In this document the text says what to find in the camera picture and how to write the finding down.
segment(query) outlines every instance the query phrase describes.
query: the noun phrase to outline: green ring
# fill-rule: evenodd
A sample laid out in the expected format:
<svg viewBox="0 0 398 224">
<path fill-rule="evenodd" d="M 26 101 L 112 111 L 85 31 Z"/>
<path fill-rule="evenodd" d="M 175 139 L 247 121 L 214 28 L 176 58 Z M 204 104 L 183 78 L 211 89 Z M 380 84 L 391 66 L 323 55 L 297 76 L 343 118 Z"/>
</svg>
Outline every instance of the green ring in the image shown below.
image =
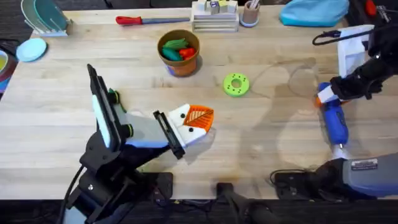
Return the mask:
<svg viewBox="0 0 398 224">
<path fill-rule="evenodd" d="M 241 83 L 239 88 L 232 86 L 232 81 L 237 81 Z M 226 94 L 232 97 L 243 96 L 250 87 L 249 79 L 240 73 L 230 73 L 224 78 L 224 91 Z"/>
</svg>

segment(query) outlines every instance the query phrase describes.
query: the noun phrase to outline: light blue lid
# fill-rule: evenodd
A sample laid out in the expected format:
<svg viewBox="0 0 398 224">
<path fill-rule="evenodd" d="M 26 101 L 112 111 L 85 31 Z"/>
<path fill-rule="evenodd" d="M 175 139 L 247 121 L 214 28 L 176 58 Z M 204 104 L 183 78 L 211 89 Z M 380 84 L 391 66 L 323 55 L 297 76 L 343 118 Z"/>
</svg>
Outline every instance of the light blue lid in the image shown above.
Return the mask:
<svg viewBox="0 0 398 224">
<path fill-rule="evenodd" d="M 47 48 L 47 43 L 41 38 L 33 38 L 23 42 L 17 48 L 17 58 L 21 62 L 32 62 L 40 58 Z"/>
</svg>

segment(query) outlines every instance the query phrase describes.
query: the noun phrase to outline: orange and white toy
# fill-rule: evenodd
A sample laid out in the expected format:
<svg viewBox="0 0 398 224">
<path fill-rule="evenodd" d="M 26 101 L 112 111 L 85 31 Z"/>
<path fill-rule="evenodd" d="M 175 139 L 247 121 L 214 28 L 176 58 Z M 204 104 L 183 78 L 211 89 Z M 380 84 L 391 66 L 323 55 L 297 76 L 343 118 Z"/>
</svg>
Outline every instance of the orange and white toy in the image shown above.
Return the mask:
<svg viewBox="0 0 398 224">
<path fill-rule="evenodd" d="M 182 147 L 203 137 L 211 128 L 214 110 L 200 105 L 183 105 L 170 111 L 167 120 Z"/>
</svg>

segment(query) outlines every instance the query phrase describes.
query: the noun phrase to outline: wooden tabletop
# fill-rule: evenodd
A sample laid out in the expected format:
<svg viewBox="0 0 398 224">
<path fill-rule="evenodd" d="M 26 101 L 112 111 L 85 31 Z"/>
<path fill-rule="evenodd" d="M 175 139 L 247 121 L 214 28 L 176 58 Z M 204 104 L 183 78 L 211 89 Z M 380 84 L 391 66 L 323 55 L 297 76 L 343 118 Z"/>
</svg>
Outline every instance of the wooden tabletop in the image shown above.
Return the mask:
<svg viewBox="0 0 398 224">
<path fill-rule="evenodd" d="M 238 193 L 276 198 L 266 181 L 276 169 L 316 167 L 331 158 L 312 96 L 318 82 L 337 75 L 336 45 L 314 47 L 327 28 L 284 27 L 282 6 L 262 6 L 259 24 L 237 33 L 197 34 L 202 66 L 188 78 L 167 73 L 159 38 L 190 23 L 120 27 L 116 16 L 189 16 L 190 9 L 72 11 L 72 35 L 46 38 L 48 52 L 20 63 L 0 102 L 0 199 L 63 198 L 95 131 L 86 64 L 122 94 L 130 113 L 152 117 L 185 103 L 215 110 L 205 139 L 177 161 L 171 152 L 145 170 L 171 171 L 174 198 L 214 198 L 217 182 Z M 224 77 L 251 82 L 241 98 L 224 93 Z M 396 152 L 398 79 L 371 101 L 344 105 L 354 157 Z"/>
</svg>

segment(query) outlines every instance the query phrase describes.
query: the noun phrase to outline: blue cloth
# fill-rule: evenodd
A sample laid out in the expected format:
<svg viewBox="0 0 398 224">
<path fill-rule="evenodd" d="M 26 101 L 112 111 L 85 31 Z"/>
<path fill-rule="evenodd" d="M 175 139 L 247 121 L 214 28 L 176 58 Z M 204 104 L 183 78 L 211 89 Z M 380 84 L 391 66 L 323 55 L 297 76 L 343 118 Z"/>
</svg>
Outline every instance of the blue cloth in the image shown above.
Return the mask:
<svg viewBox="0 0 398 224">
<path fill-rule="evenodd" d="M 293 0 L 279 14 L 285 26 L 333 27 L 348 12 L 348 0 Z"/>
</svg>

